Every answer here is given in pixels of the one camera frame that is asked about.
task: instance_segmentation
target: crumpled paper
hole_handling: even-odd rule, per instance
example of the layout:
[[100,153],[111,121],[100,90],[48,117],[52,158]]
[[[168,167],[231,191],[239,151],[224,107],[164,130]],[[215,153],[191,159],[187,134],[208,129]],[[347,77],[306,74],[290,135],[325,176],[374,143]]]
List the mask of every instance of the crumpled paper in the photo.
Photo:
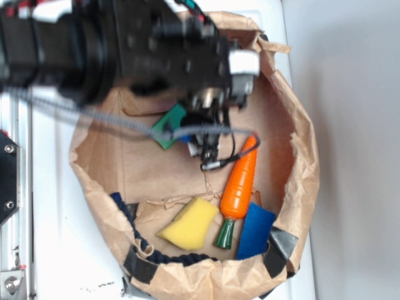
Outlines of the crumpled paper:
[[[209,14],[221,34],[237,39],[246,49],[260,53],[261,74],[248,106],[231,110],[235,128],[255,129],[261,137],[258,149],[257,189],[263,208],[277,215],[274,226],[299,238],[284,270],[271,278],[261,255],[243,261],[231,258],[235,249],[212,246],[222,222],[219,215],[207,235],[207,259],[192,266],[162,264],[150,284],[134,277],[131,284],[157,299],[252,299],[268,292],[297,272],[308,235],[319,189],[319,161],[313,124],[283,75],[275,70],[274,54],[288,53],[285,45],[260,37],[256,24],[226,12]],[[105,113],[132,116],[153,125],[158,113],[174,104],[169,96],[140,99],[125,89],[114,89],[99,107]],[[246,137],[237,136],[238,148]],[[230,155],[230,137],[221,138],[221,157]],[[119,191],[127,203],[140,203],[136,225],[152,249],[179,255],[184,251],[155,237],[193,196],[202,195],[218,205],[232,165],[201,172],[200,161],[189,156],[186,145],[163,150],[136,132],[82,117],[71,143],[70,162],[79,178],[87,204],[101,234],[118,263],[123,266],[131,245],[139,245],[124,214],[109,194]],[[237,225],[235,237],[240,235]],[[140,251],[145,258],[150,251]]]

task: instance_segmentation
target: sponge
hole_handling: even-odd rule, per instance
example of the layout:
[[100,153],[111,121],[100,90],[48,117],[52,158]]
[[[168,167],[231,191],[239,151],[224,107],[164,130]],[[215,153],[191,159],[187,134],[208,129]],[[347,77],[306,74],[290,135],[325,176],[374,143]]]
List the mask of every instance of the sponge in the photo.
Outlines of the sponge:
[[250,203],[236,259],[246,259],[264,253],[274,221],[275,214],[273,212],[266,211],[253,202]]
[[218,207],[196,197],[157,236],[184,250],[201,249],[211,222],[218,212]]
[[[181,127],[181,120],[185,115],[186,111],[183,106],[176,104],[160,120],[158,120],[152,128],[160,133],[164,130],[177,129]],[[164,148],[164,150],[168,150],[175,143],[175,140],[166,141],[163,139],[156,139],[156,141]]]

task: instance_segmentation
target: white surface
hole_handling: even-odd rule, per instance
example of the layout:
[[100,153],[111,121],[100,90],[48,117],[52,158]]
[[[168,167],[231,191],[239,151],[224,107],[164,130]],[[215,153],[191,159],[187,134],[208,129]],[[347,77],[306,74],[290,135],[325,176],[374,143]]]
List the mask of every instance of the white surface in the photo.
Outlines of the white surface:
[[317,298],[399,299],[400,1],[283,4],[294,90],[321,159]]
[[[198,1],[208,10],[251,16],[271,41],[286,42],[279,0]],[[277,66],[290,81],[289,61]],[[34,110],[34,233],[37,296],[47,299],[119,299],[123,276],[104,243],[68,163],[77,116]],[[299,273],[279,286],[269,300],[313,300],[311,252],[307,244]]]

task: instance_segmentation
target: blue sponge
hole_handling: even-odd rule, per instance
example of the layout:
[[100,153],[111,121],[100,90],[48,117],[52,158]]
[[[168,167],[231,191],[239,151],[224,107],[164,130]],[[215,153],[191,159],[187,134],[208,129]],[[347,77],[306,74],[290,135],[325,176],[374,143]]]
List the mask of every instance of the blue sponge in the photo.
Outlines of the blue sponge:
[[246,259],[264,253],[267,249],[269,232],[274,221],[274,213],[250,203],[244,220],[236,259]]

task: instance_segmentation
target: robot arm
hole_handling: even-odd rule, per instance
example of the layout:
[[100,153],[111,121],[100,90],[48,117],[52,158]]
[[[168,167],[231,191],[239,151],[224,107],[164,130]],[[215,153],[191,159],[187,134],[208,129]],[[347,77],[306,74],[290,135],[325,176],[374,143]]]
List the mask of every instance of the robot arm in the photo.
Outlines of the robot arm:
[[[76,0],[56,23],[3,11],[0,86],[55,86],[79,106],[100,103],[114,86],[141,96],[174,89],[186,124],[224,124],[230,107],[246,106],[258,54],[220,36],[191,0],[176,2],[192,16],[180,20],[164,0]],[[207,169],[219,135],[193,139]]]

